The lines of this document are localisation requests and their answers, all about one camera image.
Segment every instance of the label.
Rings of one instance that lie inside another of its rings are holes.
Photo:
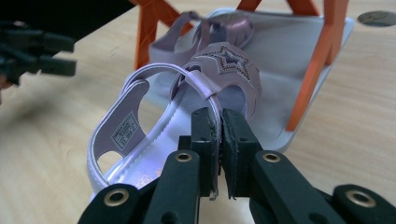
[[[131,112],[111,135],[111,139],[123,151],[137,128],[139,128],[139,123],[134,117],[134,113]]]

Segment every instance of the table surface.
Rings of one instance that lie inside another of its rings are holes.
[[[207,14],[238,1],[171,0],[178,10]],[[347,15],[396,11],[393,0],[354,0]],[[289,11],[268,0],[259,10]],[[89,203],[87,145],[133,71],[137,7],[81,39],[73,54],[75,77],[31,76],[2,91],[0,106],[0,218],[2,223],[77,223]],[[396,26],[356,22],[286,156],[316,188],[332,193],[353,183],[396,204]],[[145,130],[161,114],[143,104]],[[108,155],[101,165],[117,158]],[[247,199],[201,200],[201,223],[251,223]]]

